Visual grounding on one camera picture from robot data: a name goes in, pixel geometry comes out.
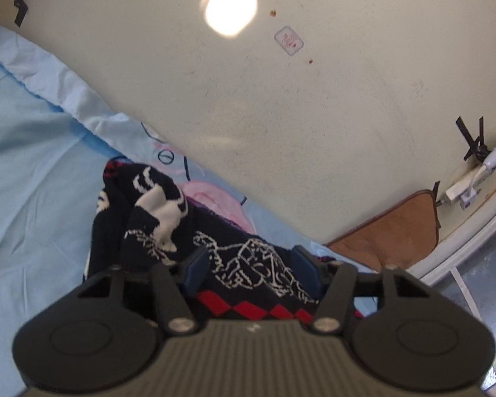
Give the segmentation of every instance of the white cable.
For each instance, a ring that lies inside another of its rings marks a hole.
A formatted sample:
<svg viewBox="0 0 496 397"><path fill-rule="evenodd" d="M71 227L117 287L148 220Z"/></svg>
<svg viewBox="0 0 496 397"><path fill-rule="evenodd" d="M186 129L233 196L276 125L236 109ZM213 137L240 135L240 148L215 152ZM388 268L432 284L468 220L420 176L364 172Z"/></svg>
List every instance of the white cable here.
<svg viewBox="0 0 496 397"><path fill-rule="evenodd" d="M472 192L472 189L474 188L474 184L479 180L481 176L487 171L487 166L485 164L482 164L479 170L474 173L474 176L472 176L472 179L470 180L469 184L469 189L468 192Z"/></svg>

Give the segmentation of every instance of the black tape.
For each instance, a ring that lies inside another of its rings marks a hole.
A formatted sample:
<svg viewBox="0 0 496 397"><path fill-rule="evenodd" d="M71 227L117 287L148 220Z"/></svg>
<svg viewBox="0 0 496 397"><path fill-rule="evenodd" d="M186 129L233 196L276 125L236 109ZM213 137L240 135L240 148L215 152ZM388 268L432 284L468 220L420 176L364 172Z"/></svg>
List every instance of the black tape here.
<svg viewBox="0 0 496 397"><path fill-rule="evenodd" d="M439 184L441 183L440 180L438 180L435 184L434 187L432 188L432 192L434 193L434 199L437 200L437 193L439 192Z"/></svg>
<svg viewBox="0 0 496 397"><path fill-rule="evenodd" d="M455 124L458 126L459 131L467 141L469 145L469 151L463 157L463 160L468 160L472 155L476 157L479 162L483 162L485 158L490 154L489 149L484 143L483 137L483 116L479 119L479 136L476 137L476 140L472 139L472 136L469 133L469 130L465 126L463 119L461 116L457 118Z"/></svg>
<svg viewBox="0 0 496 397"><path fill-rule="evenodd" d="M13 5L19 10L15 18L16 25L22 25L22 21L27 13L27 4L24 0L14 0Z"/></svg>
<svg viewBox="0 0 496 397"><path fill-rule="evenodd" d="M443 204L442 202L440 202L440 201L437 199L437 194L438 194L438 192L439 192L439 184L440 184L440 183L441 183L441 181L440 181L440 180L438 180L438 181L434 184L434 187L432 188L432 192L434 193L435 207L438 207L438 206L440 206L440 205L442 205L442 204ZM435 223L436 223L436 225L437 225L437 228L438 228L438 229L439 229L439 228L441 228L441 224L440 224L440 222L439 222L439 218L437 218L437 219L435 220Z"/></svg>

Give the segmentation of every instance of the screw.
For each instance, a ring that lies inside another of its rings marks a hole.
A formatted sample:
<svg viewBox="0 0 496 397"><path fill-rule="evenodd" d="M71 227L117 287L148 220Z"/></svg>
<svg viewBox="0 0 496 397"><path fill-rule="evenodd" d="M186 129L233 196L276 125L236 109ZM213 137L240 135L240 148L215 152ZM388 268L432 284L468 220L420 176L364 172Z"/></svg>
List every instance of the screw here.
<svg viewBox="0 0 496 397"><path fill-rule="evenodd" d="M194 328L194 321L189 318L174 318L169 321L167 326L175 333L187 333Z"/></svg>
<svg viewBox="0 0 496 397"><path fill-rule="evenodd" d="M332 333L340 328L340 321L334 318L318 318L312 324L316 331L320 331L322 333Z"/></svg>
<svg viewBox="0 0 496 397"><path fill-rule="evenodd" d="M250 331L250 333L257 333L258 331L262 330L262 326L259 324L250 324L248 327L246 327L246 330Z"/></svg>

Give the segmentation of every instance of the light blue bed sheet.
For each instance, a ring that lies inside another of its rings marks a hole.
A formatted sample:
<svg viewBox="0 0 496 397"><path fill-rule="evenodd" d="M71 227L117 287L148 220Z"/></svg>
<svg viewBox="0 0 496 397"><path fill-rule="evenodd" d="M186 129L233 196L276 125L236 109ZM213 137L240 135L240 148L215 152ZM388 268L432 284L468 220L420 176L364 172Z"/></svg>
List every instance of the light blue bed sheet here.
<svg viewBox="0 0 496 397"><path fill-rule="evenodd" d="M19 393L19 326L81 282L106 161L118 152L0 67L0 397Z"/></svg>
<svg viewBox="0 0 496 397"><path fill-rule="evenodd" d="M112 112L55 56L0 27L0 397L23 388L11 357L14 333L81 282L103 167L120 154L165 172L186 193L208 190L210 207L271 243L344 259L139 121ZM364 314L376 309L371 298L355 304Z"/></svg>

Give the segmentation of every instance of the red diamond pattern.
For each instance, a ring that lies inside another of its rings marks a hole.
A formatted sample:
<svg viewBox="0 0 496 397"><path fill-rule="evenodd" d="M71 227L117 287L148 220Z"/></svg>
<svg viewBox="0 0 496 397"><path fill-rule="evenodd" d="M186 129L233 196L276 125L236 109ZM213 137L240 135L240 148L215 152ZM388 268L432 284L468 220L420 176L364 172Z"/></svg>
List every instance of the red diamond pattern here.
<svg viewBox="0 0 496 397"><path fill-rule="evenodd" d="M268 312L270 315L273 317L276 317L278 319L293 319L294 315L292 315L288 309L285 307L281 306L280 304L277 304L270 312Z"/></svg>
<svg viewBox="0 0 496 397"><path fill-rule="evenodd" d="M312 315L303 309L298 309L298 311L296 312L296 318L306 324L310 324L310 322L312 321Z"/></svg>
<svg viewBox="0 0 496 397"><path fill-rule="evenodd" d="M107 165L104 167L103 177L113 178L114 176L116 176L116 172L119 169L119 167L122 167L123 165L127 165L127 163L120 162L117 160L112 160L107 162Z"/></svg>
<svg viewBox="0 0 496 397"><path fill-rule="evenodd" d="M220 317L228 310L233 309L238 314L241 314L245 318L254 321L260 321L267 315L272 315L274 318L277 319L296 318L299 319L301 322L304 322L305 324L310 324L313 318L313 315L311 315L304 309L298 309L296 314L292 314L287 310L286 307L282 306L281 304L275 305L269 312L247 301L241 302L237 306L232 307L228 303L226 303L218 294L210 290L198 293L197 299L210 311L212 311L216 317ZM355 310L354 315L357 318L364 317L358 310Z"/></svg>
<svg viewBox="0 0 496 397"><path fill-rule="evenodd" d="M252 319L254 321L263 319L267 315L266 310L263 310L260 307L257 307L256 305L246 301L239 303L233 308L233 310L243 315L244 317L247 317L248 319Z"/></svg>
<svg viewBox="0 0 496 397"><path fill-rule="evenodd" d="M202 291L197 294L197 299L211 310L216 317L220 317L224 312L231 309L231 306L213 291Z"/></svg>

